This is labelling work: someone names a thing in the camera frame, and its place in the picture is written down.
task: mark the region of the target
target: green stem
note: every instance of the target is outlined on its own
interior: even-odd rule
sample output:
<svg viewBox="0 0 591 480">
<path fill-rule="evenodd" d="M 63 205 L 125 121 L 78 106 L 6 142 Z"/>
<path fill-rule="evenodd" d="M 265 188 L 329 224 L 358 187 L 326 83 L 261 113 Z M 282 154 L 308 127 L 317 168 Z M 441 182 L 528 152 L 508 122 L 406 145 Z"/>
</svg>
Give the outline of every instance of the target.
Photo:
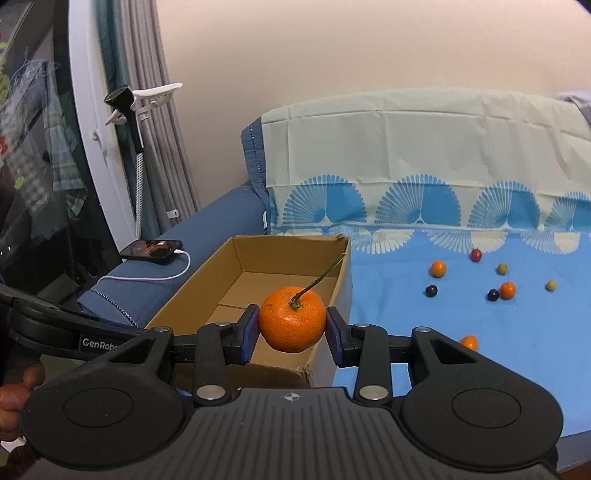
<svg viewBox="0 0 591 480">
<path fill-rule="evenodd" d="M 306 293 L 308 290 L 311 290 L 312 288 L 314 288 L 316 285 L 318 285 L 318 283 L 320 283 L 321 281 L 324 280 L 324 278 L 330 273 L 332 272 L 345 258 L 345 254 L 341 254 L 340 258 L 333 263 L 328 270 L 326 270 L 321 276 L 319 276 L 316 280 L 314 280 L 310 285 L 308 285 L 306 288 L 304 288 L 304 290 L 296 293 L 292 299 L 290 300 L 290 307 L 293 308 L 294 310 L 298 310 L 301 308 L 301 303 L 300 303 L 300 298 L 301 296 Z"/>
</svg>

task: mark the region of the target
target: glass door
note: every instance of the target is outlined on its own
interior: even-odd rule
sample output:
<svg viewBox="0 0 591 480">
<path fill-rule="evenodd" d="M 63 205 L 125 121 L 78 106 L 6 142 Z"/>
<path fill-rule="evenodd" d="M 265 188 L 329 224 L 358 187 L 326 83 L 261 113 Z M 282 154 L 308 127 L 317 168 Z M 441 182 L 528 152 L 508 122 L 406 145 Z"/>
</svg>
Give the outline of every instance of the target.
<svg viewBox="0 0 591 480">
<path fill-rule="evenodd" d="M 0 6 L 0 281 L 74 308 L 120 260 L 80 134 L 68 13 Z"/>
</svg>

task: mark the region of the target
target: human hand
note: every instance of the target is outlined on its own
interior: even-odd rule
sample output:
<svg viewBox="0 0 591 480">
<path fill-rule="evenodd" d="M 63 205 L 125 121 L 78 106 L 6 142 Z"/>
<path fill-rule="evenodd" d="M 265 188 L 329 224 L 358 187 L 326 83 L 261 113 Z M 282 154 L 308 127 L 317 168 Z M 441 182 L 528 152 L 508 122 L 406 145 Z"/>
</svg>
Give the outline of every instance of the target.
<svg viewBox="0 0 591 480">
<path fill-rule="evenodd" d="M 0 387 L 0 440 L 13 442 L 20 435 L 19 412 L 25 406 L 35 387 L 45 381 L 45 368 L 41 362 L 30 365 L 22 374 L 19 384 Z"/>
</svg>

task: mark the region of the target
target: blue bedsheet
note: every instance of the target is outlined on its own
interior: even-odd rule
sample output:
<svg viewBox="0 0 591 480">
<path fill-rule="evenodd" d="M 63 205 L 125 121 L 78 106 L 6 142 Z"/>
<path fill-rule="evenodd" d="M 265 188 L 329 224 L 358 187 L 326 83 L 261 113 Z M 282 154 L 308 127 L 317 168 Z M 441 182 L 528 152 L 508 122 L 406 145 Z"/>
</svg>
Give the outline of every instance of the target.
<svg viewBox="0 0 591 480">
<path fill-rule="evenodd" d="M 479 352 L 539 383 L 560 403 L 563 435 L 591 429 L 591 239 L 581 233 L 579 247 L 553 255 L 527 245 L 510 232 L 497 251 L 473 263 L 466 253 L 439 247 L 426 230 L 415 229 L 403 248 L 380 254 L 352 250 L 351 323 L 371 322 L 391 335 L 409 335 L 426 325 L 460 340 L 478 338 Z M 428 269 L 444 260 L 447 274 L 432 279 L 439 289 L 427 298 Z M 506 276 L 495 272 L 509 265 Z M 555 292 L 544 288 L 555 279 Z M 489 302 L 486 294 L 505 280 L 517 285 L 512 300 Z M 334 385 L 352 391 L 356 368 L 339 369 Z M 394 393 L 410 389 L 406 365 L 393 365 Z"/>
</svg>

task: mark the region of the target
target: white charging cable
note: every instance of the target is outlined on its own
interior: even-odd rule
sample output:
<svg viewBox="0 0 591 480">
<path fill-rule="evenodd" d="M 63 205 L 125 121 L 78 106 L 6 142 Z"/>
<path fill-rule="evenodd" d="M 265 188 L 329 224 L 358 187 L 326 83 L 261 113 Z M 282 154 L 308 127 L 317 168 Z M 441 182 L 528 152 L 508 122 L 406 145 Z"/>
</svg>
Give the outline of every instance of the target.
<svg viewBox="0 0 591 480">
<path fill-rule="evenodd" d="M 188 252 L 186 252 L 185 250 L 175 250 L 174 253 L 176 254 L 184 254 L 187 255 L 187 266 L 185 267 L 185 269 L 181 272 L 181 273 L 177 273 L 176 275 L 173 275 L 172 277 L 163 277 L 163 278 L 149 278 L 149 277 L 115 277 L 114 275 L 105 275 L 104 277 L 99 278 L 99 281 L 105 279 L 105 278 L 110 278 L 112 280 L 134 280 L 134 281 L 164 281 L 164 280 L 173 280 L 175 278 L 179 278 L 182 275 L 185 275 L 185 273 L 187 272 L 187 270 L 189 269 L 189 267 L 191 266 L 191 255 L 189 255 Z"/>
</svg>

